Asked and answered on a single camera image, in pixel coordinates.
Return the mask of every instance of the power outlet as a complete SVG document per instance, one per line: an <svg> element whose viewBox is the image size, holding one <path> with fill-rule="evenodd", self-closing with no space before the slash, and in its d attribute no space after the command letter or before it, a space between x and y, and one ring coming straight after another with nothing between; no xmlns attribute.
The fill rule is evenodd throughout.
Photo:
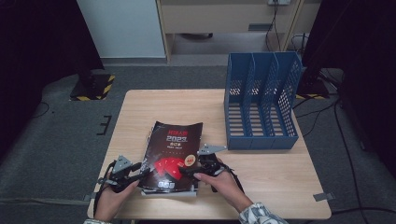
<svg viewBox="0 0 396 224"><path fill-rule="evenodd" d="M268 0L269 6L274 6L275 4L279 6L290 5L290 0Z"/></svg>

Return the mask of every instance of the wall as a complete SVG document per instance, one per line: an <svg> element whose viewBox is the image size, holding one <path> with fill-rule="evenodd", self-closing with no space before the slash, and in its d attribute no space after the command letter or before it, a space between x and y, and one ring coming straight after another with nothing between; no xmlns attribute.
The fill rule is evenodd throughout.
<svg viewBox="0 0 396 224"><path fill-rule="evenodd" d="M165 58L155 0L78 0L101 58Z"/></svg>

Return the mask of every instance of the human hand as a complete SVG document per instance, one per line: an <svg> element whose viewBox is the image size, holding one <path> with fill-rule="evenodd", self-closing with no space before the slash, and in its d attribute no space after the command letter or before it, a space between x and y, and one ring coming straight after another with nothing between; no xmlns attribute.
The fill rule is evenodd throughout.
<svg viewBox="0 0 396 224"><path fill-rule="evenodd" d="M249 197L236 185L231 174L225 170L218 176L196 173L194 177L213 186L238 213L253 204Z"/></svg>
<svg viewBox="0 0 396 224"><path fill-rule="evenodd" d="M116 193L111 189L108 184L104 185L102 195L99 198L99 202L96 207L96 213L94 219L110 222L111 219L119 212L122 204L129 197L129 195L134 192L134 189L139 184L136 180L134 183L130 184L125 190Z"/></svg>

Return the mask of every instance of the gray floor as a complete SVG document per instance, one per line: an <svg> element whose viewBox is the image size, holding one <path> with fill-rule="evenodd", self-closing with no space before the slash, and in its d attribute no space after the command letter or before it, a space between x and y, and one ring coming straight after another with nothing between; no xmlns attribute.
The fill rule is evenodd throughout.
<svg viewBox="0 0 396 224"><path fill-rule="evenodd" d="M179 35L170 63L107 64L106 70L116 79L103 101L69 101L77 76L48 85L43 92L43 103L0 166L0 224L82 223L88 205L76 203L94 188L125 92L130 89L224 88L227 54L265 50L262 37L262 34L215 34L211 39L197 40ZM245 39L242 43L246 43L244 49L237 44L242 39ZM342 72L337 69L324 72L341 79ZM331 85L326 85L331 93L336 93ZM320 183L325 192L335 196L329 205L334 213L358 208L358 189L368 223L395 223L394 212L380 210L396 210L396 180L374 152L361 150L360 141L340 105L320 112L318 119L318 113L304 116L332 105L337 99L335 94L329 99L308 100L294 110L302 133L308 133L304 140ZM112 118L108 130L105 135L98 135L104 130L101 123L107 122L105 116ZM49 199L64 205L55 205ZM364 221L360 211L352 210L313 223Z"/></svg>

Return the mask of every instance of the book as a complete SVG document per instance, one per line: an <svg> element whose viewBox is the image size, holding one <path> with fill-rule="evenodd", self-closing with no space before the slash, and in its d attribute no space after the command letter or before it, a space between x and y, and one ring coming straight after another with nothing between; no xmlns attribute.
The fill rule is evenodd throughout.
<svg viewBox="0 0 396 224"><path fill-rule="evenodd" d="M179 167L197 168L203 123L165 124L156 121L142 161L141 171L150 169L139 182L145 196L194 196L197 181L183 175Z"/></svg>

